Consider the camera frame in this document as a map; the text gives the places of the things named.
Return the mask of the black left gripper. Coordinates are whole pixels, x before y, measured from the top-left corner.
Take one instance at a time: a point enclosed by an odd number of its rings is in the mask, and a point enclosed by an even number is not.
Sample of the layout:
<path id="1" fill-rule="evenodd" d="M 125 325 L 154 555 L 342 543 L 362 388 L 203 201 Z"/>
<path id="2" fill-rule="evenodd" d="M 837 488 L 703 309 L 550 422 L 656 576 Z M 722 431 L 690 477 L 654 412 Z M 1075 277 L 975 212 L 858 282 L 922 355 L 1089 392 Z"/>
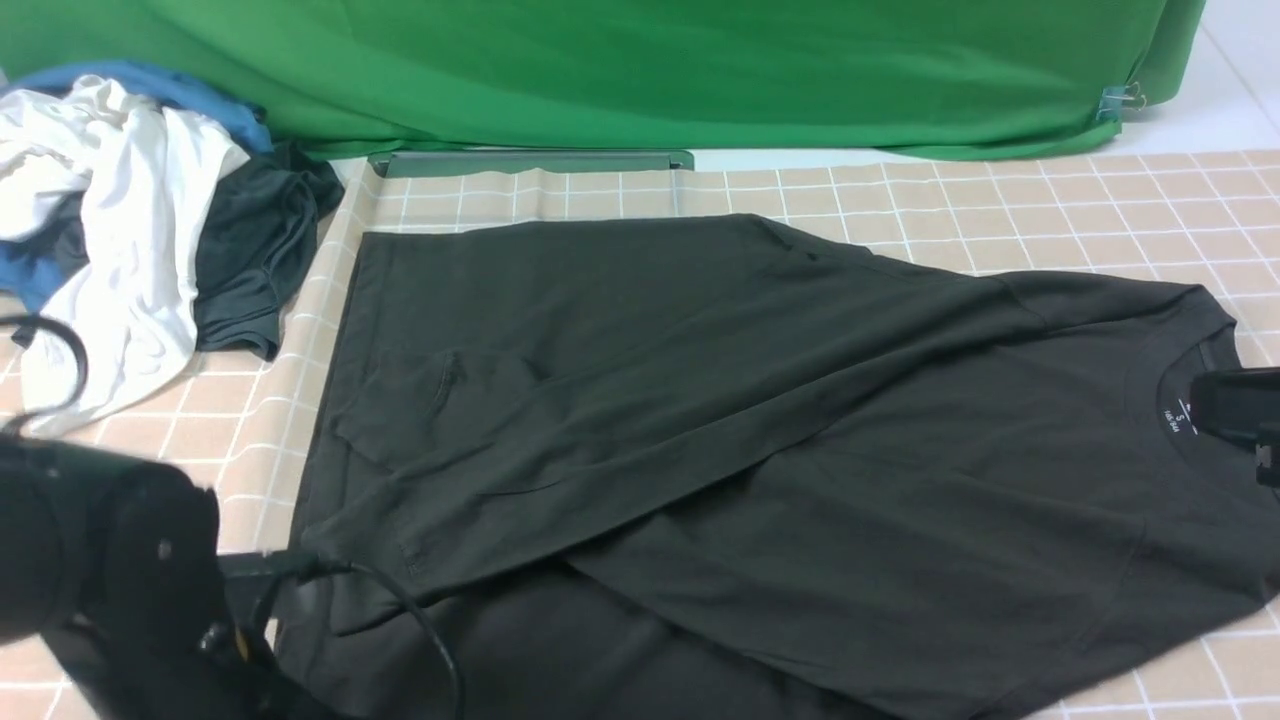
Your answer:
<path id="1" fill-rule="evenodd" d="M 99 717 L 330 717 L 280 670 L 264 626 L 234 615 L 214 492 L 150 461 L 56 491 L 79 501 L 79 566 L 76 605 L 45 642 Z"/>

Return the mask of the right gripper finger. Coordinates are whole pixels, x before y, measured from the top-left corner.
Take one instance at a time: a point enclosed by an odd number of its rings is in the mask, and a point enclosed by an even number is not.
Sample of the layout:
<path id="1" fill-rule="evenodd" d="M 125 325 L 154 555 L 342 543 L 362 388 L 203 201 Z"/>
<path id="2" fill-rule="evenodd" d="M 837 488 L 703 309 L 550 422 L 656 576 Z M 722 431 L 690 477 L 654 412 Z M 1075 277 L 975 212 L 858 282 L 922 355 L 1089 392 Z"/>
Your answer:
<path id="1" fill-rule="evenodd" d="M 1279 369 L 1206 372 L 1190 383 L 1194 427 L 1254 456 L 1254 478 L 1279 487 Z"/>

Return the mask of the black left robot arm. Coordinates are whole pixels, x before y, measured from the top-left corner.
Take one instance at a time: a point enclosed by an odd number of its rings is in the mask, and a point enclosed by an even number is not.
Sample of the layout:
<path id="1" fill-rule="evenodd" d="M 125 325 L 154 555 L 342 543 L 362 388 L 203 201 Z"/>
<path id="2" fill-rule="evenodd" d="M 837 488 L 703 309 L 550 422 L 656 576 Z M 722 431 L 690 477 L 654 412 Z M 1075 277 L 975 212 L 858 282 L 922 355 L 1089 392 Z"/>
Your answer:
<path id="1" fill-rule="evenodd" d="M 101 719 L 334 719 L 266 625 L 314 561 L 220 553 L 210 488 L 173 465 L 5 438 L 3 642 L 38 637 Z"/>

